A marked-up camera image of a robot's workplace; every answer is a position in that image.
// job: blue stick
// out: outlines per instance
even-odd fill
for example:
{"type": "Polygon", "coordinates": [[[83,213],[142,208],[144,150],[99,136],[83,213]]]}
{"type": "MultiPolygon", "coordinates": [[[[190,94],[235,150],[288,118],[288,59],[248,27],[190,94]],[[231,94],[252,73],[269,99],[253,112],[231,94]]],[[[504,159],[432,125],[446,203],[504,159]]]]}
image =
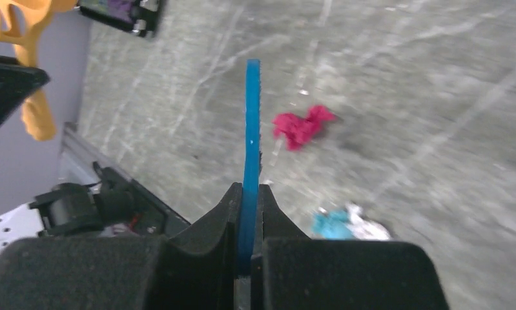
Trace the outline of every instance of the blue stick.
{"type": "Polygon", "coordinates": [[[246,64],[246,159],[237,246],[238,274],[250,273],[260,182],[260,60],[246,64]]]}

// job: gray wall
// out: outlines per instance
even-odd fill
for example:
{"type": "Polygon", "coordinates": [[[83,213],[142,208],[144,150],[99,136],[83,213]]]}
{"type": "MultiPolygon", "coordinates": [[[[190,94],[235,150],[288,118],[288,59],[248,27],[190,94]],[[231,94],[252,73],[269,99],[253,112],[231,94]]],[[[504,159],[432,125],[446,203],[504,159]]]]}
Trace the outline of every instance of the gray wall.
{"type": "MultiPolygon", "coordinates": [[[[45,87],[59,125],[76,121],[87,66],[90,21],[76,12],[58,14],[44,31],[39,49],[40,67],[51,82],[45,87]]],[[[0,55],[13,56],[12,46],[0,43],[0,55]]],[[[17,111],[0,128],[0,214],[57,183],[61,135],[52,141],[33,140],[17,111]]]]}

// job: gray marble tabletop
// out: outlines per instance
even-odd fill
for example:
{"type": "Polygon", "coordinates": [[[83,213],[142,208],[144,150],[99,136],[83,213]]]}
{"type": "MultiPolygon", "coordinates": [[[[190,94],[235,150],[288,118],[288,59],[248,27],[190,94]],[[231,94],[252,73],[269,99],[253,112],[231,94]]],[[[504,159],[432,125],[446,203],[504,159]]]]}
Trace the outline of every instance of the gray marble tabletop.
{"type": "Polygon", "coordinates": [[[242,179],[251,57],[292,220],[359,202],[453,309],[516,310],[516,1],[172,0],[154,41],[93,26],[79,131],[194,221],[242,179]],[[318,103],[338,120],[286,151],[271,120],[318,103]]]}

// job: pink cloth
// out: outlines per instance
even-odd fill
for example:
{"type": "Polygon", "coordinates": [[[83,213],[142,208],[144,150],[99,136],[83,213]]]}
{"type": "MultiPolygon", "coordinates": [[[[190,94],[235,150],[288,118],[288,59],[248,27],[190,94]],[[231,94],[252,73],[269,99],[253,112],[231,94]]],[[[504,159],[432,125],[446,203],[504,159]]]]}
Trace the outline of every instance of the pink cloth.
{"type": "Polygon", "coordinates": [[[322,130],[322,122],[333,121],[336,116],[323,105],[315,105],[307,111],[307,117],[300,118],[293,113],[279,114],[273,120],[273,135],[286,137],[288,150],[299,150],[322,130]]]}

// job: orange plastic object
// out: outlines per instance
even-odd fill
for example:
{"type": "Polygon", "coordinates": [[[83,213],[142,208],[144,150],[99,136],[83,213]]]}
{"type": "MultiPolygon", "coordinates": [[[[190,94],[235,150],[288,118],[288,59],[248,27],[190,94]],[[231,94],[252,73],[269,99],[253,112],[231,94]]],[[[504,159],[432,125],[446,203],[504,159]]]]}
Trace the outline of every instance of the orange plastic object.
{"type": "MultiPolygon", "coordinates": [[[[37,46],[43,30],[50,24],[54,13],[67,12],[77,0],[0,0],[0,42],[14,45],[18,62],[26,67],[38,67],[37,46]],[[25,31],[22,33],[14,7],[20,9],[25,31]],[[1,18],[6,30],[1,30],[1,18]]],[[[51,140],[56,126],[43,90],[26,99],[22,105],[22,121],[26,131],[35,140],[51,140]]]]}

